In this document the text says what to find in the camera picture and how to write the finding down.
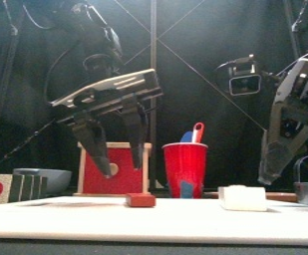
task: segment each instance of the red cup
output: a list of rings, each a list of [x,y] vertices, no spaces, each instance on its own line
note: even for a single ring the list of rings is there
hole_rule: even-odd
[[[201,198],[206,149],[198,142],[175,142],[162,147],[171,198]]]

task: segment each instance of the black background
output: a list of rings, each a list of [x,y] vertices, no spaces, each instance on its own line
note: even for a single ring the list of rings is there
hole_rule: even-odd
[[[54,117],[43,101],[48,68],[71,47],[76,35],[63,30],[40,30],[24,15],[20,1],[10,2],[10,14],[18,27],[11,36],[6,11],[0,7],[0,159]],[[42,25],[51,21],[32,3],[30,12]],[[165,185],[161,147],[179,141],[194,123],[205,123],[202,142],[207,144],[205,186],[258,185],[257,167],[262,129],[214,88],[214,68],[253,54],[262,70],[278,73],[294,61],[284,1],[280,0],[157,0],[155,70],[163,97],[157,100],[155,172]],[[151,66],[151,1],[90,1],[114,28],[122,43],[123,73]],[[292,0],[292,15],[298,15],[302,1]],[[300,51],[308,49],[308,12],[296,34]],[[58,65],[50,80],[50,97],[56,99],[86,78],[78,47]],[[220,88],[226,87],[222,79]],[[230,100],[266,128],[273,88]],[[126,141],[127,134],[117,115],[102,117],[109,141]],[[62,168],[78,181],[79,149],[67,127],[54,124],[0,163],[0,172],[15,167]],[[292,167],[272,189],[292,188]]]

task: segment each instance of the small red block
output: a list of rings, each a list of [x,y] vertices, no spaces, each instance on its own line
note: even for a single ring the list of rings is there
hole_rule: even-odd
[[[155,197],[150,193],[126,194],[129,207],[154,207]]]

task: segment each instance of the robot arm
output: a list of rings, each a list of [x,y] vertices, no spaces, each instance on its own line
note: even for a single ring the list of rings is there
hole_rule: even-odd
[[[300,58],[278,87],[261,143],[258,181],[270,184],[308,139],[308,59]]]
[[[130,137],[134,168],[142,168],[147,117],[141,102],[161,95],[155,71],[145,70],[111,78],[122,65],[122,49],[118,36],[95,7],[83,0],[50,0],[46,8],[55,26],[78,36],[90,77],[90,85],[52,101],[51,105],[64,109],[58,122],[71,128],[99,171],[104,177],[111,177],[99,116],[111,111],[121,113]]]

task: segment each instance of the white sponge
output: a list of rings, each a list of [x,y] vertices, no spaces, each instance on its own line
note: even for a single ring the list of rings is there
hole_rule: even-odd
[[[232,185],[218,187],[218,201],[224,209],[236,211],[266,211],[264,187]]]

